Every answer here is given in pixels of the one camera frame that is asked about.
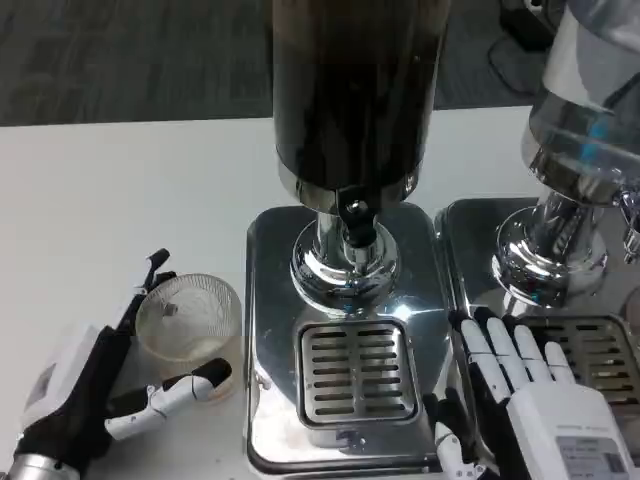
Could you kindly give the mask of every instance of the label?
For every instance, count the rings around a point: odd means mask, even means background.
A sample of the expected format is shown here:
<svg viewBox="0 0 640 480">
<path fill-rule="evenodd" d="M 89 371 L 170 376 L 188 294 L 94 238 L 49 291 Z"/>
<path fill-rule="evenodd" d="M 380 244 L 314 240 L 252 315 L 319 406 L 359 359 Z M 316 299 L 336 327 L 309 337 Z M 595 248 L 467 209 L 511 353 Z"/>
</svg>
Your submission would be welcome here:
<svg viewBox="0 0 640 480">
<path fill-rule="evenodd" d="M 616 442 L 605 437 L 556 437 L 571 480 L 629 480 Z"/>
</svg>

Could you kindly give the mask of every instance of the cylindrical tank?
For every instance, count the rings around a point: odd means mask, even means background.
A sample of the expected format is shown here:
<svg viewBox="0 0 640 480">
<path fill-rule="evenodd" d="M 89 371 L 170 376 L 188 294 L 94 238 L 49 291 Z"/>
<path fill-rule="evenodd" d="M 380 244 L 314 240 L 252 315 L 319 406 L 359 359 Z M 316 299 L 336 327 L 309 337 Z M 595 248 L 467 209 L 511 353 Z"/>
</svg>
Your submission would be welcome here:
<svg viewBox="0 0 640 480">
<path fill-rule="evenodd" d="M 281 178 L 336 213 L 417 183 L 449 0 L 265 0 Z"/>
<path fill-rule="evenodd" d="M 640 2 L 569 0 L 529 118 L 523 157 L 583 204 L 640 183 Z"/>
</svg>

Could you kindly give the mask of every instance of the drip tray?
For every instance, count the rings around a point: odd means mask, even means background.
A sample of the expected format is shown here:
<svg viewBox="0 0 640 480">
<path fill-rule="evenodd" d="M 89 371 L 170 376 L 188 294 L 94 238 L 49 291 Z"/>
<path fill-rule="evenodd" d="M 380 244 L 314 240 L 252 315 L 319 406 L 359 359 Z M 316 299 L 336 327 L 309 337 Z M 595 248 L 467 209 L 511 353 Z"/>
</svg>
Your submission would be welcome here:
<svg viewBox="0 0 640 480">
<path fill-rule="evenodd" d="M 403 421 L 418 411 L 402 328 L 393 322 L 310 326 L 300 336 L 299 412 L 309 427 Z"/>
</svg>

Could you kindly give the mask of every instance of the white robotic hand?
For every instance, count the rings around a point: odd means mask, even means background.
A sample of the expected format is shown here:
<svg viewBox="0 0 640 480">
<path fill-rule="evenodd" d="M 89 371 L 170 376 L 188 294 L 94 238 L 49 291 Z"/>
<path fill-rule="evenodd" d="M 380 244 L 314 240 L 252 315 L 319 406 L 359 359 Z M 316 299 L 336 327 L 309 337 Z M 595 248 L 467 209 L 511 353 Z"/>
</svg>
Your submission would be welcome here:
<svg viewBox="0 0 640 480">
<path fill-rule="evenodd" d="M 627 480 L 633 463 L 606 400 L 575 383 L 561 347 L 544 346 L 524 325 L 509 332 L 486 309 L 458 319 L 480 429 L 504 479 Z M 449 478 L 480 478 L 486 469 L 462 461 L 459 441 L 436 424 L 436 445 Z"/>
</svg>

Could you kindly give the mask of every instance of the metal grate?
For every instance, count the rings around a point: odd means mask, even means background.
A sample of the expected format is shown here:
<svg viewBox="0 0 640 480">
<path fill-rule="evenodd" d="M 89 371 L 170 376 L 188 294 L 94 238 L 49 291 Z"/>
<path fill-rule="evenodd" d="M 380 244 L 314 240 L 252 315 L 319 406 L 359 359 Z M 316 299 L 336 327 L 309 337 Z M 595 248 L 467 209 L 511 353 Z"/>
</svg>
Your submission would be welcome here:
<svg viewBox="0 0 640 480">
<path fill-rule="evenodd" d="M 640 369 L 624 324 L 616 317 L 525 317 L 543 347 L 560 344 L 578 383 L 600 391 L 623 432 L 634 459 L 640 459 Z"/>
<path fill-rule="evenodd" d="M 406 420 L 418 410 L 403 331 L 392 322 L 301 336 L 301 412 L 311 425 Z"/>
</svg>

